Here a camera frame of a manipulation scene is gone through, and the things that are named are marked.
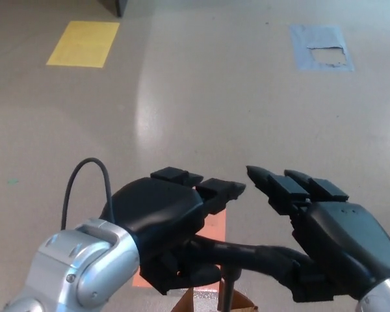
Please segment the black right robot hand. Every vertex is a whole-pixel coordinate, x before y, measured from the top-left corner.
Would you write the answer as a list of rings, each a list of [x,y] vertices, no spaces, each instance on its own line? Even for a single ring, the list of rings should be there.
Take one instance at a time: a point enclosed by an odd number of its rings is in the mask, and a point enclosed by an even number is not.
[[[269,205],[287,215],[292,235],[335,284],[354,299],[390,279],[390,236],[375,217],[327,179],[296,170],[247,166]]]

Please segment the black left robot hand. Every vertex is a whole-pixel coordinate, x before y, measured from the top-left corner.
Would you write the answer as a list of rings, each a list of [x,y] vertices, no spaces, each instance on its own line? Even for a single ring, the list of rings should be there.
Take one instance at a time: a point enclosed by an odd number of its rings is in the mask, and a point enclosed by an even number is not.
[[[135,240],[140,276],[161,294],[220,281],[220,269],[184,252],[208,215],[223,211],[245,184],[167,167],[123,186],[104,206],[101,219],[124,228]]]

